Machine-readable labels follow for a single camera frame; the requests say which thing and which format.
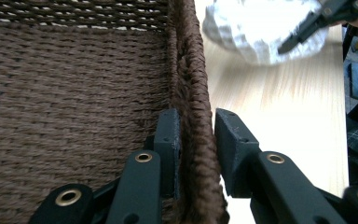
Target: floor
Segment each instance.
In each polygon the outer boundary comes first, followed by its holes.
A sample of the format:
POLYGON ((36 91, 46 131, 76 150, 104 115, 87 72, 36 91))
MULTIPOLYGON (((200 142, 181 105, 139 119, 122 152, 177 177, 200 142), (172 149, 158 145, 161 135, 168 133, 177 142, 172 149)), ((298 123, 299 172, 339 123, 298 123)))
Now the floor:
MULTIPOLYGON (((352 45, 358 41, 358 38, 355 37, 352 40, 352 45)), ((349 113, 358 103, 358 100, 351 97, 351 82, 350 82, 350 73, 349 65, 351 63, 358 63, 358 50, 354 51, 354 48, 350 48, 347 58, 344 62, 344 76, 345 76, 345 109, 349 113)))

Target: wooden table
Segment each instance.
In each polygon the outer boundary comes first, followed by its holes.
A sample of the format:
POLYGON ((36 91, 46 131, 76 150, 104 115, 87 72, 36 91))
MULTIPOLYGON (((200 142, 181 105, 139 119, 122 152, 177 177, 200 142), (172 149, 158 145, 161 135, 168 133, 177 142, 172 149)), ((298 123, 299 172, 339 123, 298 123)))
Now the wooden table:
MULTIPOLYGON (((210 3, 196 0, 200 23, 210 3)), ((251 66, 203 39, 213 112, 237 113, 263 151, 289 156, 313 185, 341 196, 349 179, 340 26, 317 55, 275 66, 251 66)), ((254 222, 249 200, 228 203, 230 223, 254 222)))

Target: light wood surface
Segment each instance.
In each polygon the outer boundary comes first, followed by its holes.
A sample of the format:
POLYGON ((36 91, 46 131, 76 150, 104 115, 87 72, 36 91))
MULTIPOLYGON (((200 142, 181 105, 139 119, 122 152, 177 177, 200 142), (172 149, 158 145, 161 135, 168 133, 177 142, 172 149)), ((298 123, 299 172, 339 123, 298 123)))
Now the light wood surface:
MULTIPOLYGON (((196 0, 200 23, 210 3, 196 0)), ((341 196, 349 179, 340 27, 317 55, 276 66, 248 65, 203 39, 213 112, 235 112, 263 151, 289 156, 314 186, 341 196)), ((230 223, 254 223, 249 200, 228 202, 230 223)))

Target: brown fabric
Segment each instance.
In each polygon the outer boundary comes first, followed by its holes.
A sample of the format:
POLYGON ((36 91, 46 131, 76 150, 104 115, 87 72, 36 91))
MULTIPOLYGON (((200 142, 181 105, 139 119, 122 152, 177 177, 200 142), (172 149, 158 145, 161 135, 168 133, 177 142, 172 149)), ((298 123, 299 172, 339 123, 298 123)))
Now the brown fabric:
POLYGON ((0 223, 26 222, 61 185, 117 178, 168 107, 182 194, 164 214, 227 223, 194 2, 57 2, 0 0, 0 223))

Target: crumpled white object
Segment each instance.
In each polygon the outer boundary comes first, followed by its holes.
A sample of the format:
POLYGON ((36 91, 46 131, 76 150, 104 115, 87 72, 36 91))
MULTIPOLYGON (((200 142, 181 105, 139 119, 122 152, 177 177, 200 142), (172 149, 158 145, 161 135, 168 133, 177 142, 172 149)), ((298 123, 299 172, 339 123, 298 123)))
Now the crumpled white object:
POLYGON ((271 65, 319 52, 328 28, 280 55, 278 48, 296 31, 318 0, 217 0, 206 7, 203 32, 221 47, 239 52, 250 64, 271 65))

